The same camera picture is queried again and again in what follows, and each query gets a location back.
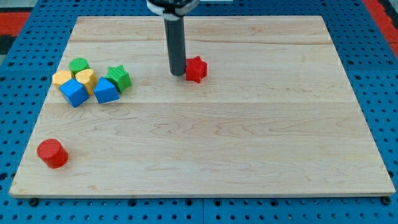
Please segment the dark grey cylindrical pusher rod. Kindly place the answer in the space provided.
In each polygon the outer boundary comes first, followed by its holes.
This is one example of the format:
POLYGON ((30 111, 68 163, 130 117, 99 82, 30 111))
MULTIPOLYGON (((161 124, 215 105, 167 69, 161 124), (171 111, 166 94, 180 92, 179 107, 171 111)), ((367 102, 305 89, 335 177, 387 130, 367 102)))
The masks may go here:
POLYGON ((169 56, 169 67, 172 75, 180 76, 185 73, 185 31, 182 16, 164 13, 164 26, 169 56))

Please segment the black and white gripper mount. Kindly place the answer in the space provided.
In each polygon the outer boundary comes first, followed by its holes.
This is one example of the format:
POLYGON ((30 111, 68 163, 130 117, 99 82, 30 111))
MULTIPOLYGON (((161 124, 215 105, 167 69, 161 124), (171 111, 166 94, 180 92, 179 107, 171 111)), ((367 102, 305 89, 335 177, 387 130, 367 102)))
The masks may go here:
POLYGON ((199 5, 199 0, 147 0, 148 9, 162 16, 165 13, 185 16, 199 5))

